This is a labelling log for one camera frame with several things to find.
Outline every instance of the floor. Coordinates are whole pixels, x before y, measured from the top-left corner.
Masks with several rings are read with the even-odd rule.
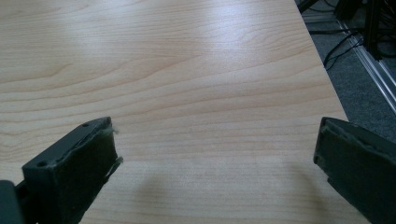
[[[338,0],[328,0],[332,5],[336,5]],[[319,0],[311,8],[318,10],[332,10],[333,8],[325,4],[324,0]],[[324,15],[331,12],[317,12],[307,10],[304,15]],[[348,21],[349,27],[359,27],[364,24],[364,8],[355,15],[353,20]],[[340,26],[336,21],[313,22],[306,24],[308,30],[339,30]],[[322,61],[332,48],[337,45],[346,34],[332,35],[311,35],[317,47]],[[396,52],[394,43],[382,44],[381,49]],[[350,44],[345,43],[335,54],[342,53],[350,49]],[[396,59],[384,59],[392,74],[396,74]],[[338,58],[334,66],[328,70],[329,77],[340,98],[341,104],[346,112],[349,121],[354,122],[374,133],[377,133],[388,140],[396,143],[396,115],[385,100],[380,89],[375,85],[369,73],[359,60],[354,50],[349,51]]]

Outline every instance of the screw hole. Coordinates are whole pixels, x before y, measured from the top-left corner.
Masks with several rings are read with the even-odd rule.
[[[46,166],[47,165],[47,162],[46,161],[41,161],[41,162],[39,162],[38,164],[37,164],[37,167],[43,167],[43,166]]]

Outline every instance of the gray carpet floor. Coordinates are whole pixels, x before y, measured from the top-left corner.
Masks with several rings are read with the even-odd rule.
[[[329,0],[328,2],[336,5],[337,0]],[[319,10],[333,9],[326,5],[323,0],[314,4],[311,8]],[[304,14],[309,13],[318,14],[320,12],[307,10]],[[360,12],[350,22],[360,25],[363,21],[364,8],[360,9]],[[340,29],[336,22],[308,23],[306,26],[308,30]],[[311,36],[323,61],[328,52],[346,35],[341,33]],[[394,43],[391,43],[390,47],[385,46],[385,48],[387,51],[394,50],[393,53],[396,53],[394,46]],[[346,42],[335,54],[341,53],[348,48],[350,48],[350,45]],[[396,60],[385,59],[384,61],[392,71],[392,74],[396,74]],[[332,69],[328,71],[328,74],[349,121],[396,143],[396,115],[390,109],[354,50],[339,58]]]

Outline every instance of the wooden table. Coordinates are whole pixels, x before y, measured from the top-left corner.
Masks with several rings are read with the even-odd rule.
[[[346,116],[293,0],[2,1],[0,178],[111,116],[82,223],[364,223],[312,162]]]

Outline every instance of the black cable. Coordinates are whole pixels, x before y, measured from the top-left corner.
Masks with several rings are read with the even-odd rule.
[[[338,60],[341,56],[347,54],[348,52],[350,52],[352,49],[354,49],[354,48],[356,48],[356,47],[362,46],[362,45],[363,45],[363,43],[361,43],[362,40],[363,40],[363,39],[360,39],[356,44],[354,44],[354,45],[353,45],[352,47],[350,47],[349,49],[346,49],[344,52],[342,52],[342,53],[340,53],[340,54],[338,54],[338,55],[336,55],[336,56],[331,57],[331,58],[329,59],[329,61],[331,61],[331,60],[334,60],[334,61],[332,62],[332,65],[331,65],[329,68],[326,68],[326,71],[329,71],[330,69],[332,69],[332,67],[335,65],[335,63],[337,62],[337,60]]]
[[[319,30],[319,31],[308,31],[310,35],[333,35],[343,32],[352,32],[359,31],[363,32],[364,28],[349,28],[349,29],[340,29],[340,30]]]
[[[330,3],[328,2],[328,0],[324,0],[324,3],[326,3],[326,5],[329,6],[329,7],[335,7],[335,6],[333,6],[332,4],[330,4]]]
[[[396,58],[396,54],[387,54],[381,50],[378,50],[378,52],[384,58]]]
[[[379,29],[380,35],[396,35],[396,29]]]
[[[388,0],[384,0],[384,5],[381,7],[380,20],[388,27],[396,26],[396,13]]]
[[[308,10],[316,11],[316,12],[333,12],[333,10],[319,10],[319,9],[314,9],[314,8],[309,8]]]
[[[377,42],[378,43],[395,43],[396,42],[396,38],[395,37],[389,37],[388,39],[382,39],[383,36],[379,37]]]
[[[350,37],[352,37],[353,35],[357,35],[359,34],[359,31],[355,31],[353,33],[350,33],[349,35],[347,35],[346,37],[344,37],[334,48],[332,48],[332,50],[330,50],[330,52],[326,55],[326,58],[323,61],[323,65],[324,67],[327,66],[327,63],[329,62],[329,60],[331,59],[332,54],[338,49],[340,48],[340,46],[342,46],[344,44],[344,42],[346,42]]]
[[[378,42],[396,42],[396,34],[381,34],[378,39],[376,40]]]

